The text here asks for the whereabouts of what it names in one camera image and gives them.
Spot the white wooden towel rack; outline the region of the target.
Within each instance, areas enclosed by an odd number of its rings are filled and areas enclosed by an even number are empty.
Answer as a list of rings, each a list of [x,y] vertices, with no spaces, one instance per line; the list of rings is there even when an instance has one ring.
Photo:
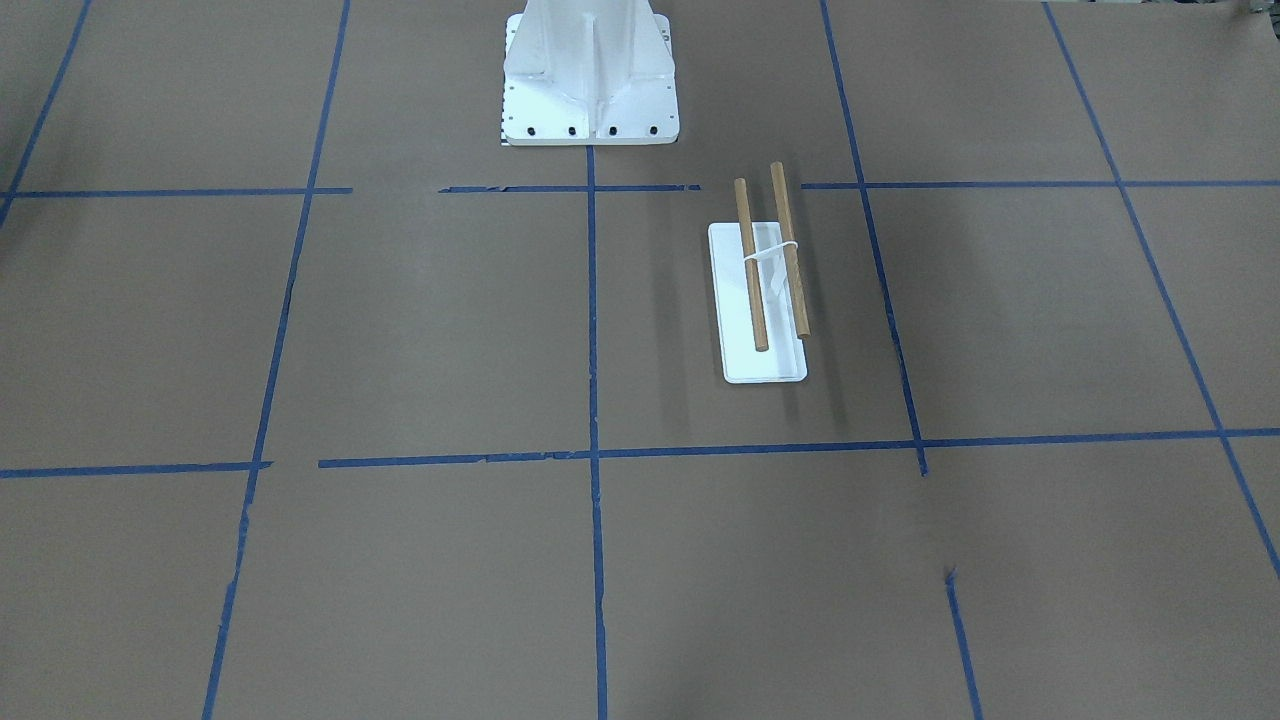
[[[754,219],[748,183],[737,178],[736,220],[708,227],[721,370],[732,386],[799,383],[809,375],[812,320],[782,161],[771,164],[771,187],[776,220]]]

